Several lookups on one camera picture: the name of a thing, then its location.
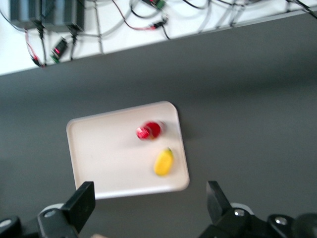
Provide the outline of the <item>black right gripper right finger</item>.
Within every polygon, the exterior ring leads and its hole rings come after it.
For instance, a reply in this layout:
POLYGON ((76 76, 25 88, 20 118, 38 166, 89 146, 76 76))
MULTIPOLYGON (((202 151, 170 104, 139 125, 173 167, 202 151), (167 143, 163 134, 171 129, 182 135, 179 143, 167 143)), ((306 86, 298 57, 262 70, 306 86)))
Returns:
POLYGON ((201 238, 267 238, 266 222, 244 208, 233 207, 216 181, 207 182, 207 209, 211 224, 201 238))

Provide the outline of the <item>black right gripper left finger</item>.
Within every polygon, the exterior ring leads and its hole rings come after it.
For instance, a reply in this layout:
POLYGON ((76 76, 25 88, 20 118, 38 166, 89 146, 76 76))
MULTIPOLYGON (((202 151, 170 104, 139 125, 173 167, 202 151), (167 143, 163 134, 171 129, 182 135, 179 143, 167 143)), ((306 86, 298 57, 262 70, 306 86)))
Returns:
POLYGON ((46 209, 37 216, 39 237, 79 237, 95 205, 94 183, 86 181, 60 208, 46 209))

